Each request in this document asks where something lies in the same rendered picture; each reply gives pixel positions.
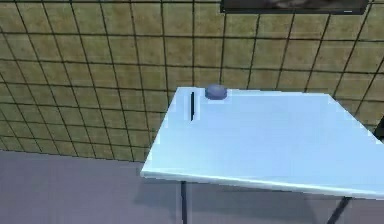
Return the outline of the blue-grey round bowl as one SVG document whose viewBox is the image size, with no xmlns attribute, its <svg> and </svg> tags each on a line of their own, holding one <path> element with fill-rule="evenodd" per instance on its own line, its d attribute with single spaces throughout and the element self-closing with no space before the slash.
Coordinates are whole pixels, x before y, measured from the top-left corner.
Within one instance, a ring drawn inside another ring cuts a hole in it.
<svg viewBox="0 0 384 224">
<path fill-rule="evenodd" d="M 211 84 L 205 88 L 205 97 L 209 100 L 224 100 L 227 97 L 227 88 L 219 84 Z"/>
</svg>

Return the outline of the pale blue table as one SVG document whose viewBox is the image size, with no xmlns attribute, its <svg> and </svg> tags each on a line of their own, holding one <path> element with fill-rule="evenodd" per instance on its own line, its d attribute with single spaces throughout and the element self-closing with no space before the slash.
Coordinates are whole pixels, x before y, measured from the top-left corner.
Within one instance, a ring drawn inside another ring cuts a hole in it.
<svg viewBox="0 0 384 224">
<path fill-rule="evenodd" d="M 190 96 L 195 114 L 190 120 Z M 384 143 L 330 95 L 176 90 L 142 176 L 384 200 Z"/>
</svg>

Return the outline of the black object by table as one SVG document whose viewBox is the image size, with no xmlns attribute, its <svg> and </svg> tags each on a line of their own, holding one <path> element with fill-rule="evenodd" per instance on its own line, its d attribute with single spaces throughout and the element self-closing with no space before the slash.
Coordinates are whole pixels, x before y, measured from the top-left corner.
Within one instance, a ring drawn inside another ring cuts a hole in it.
<svg viewBox="0 0 384 224">
<path fill-rule="evenodd" d="M 384 140 L 384 116 L 381 118 L 379 124 L 374 130 L 374 136 L 378 140 Z"/>
</svg>

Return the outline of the dark framed wall picture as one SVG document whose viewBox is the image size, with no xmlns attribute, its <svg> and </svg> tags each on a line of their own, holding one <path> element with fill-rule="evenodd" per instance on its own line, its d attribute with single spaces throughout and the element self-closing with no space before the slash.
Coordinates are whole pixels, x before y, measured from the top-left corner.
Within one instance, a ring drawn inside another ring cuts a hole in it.
<svg viewBox="0 0 384 224">
<path fill-rule="evenodd" d="M 228 14 L 347 14 L 361 15 L 370 0 L 220 0 Z"/>
</svg>

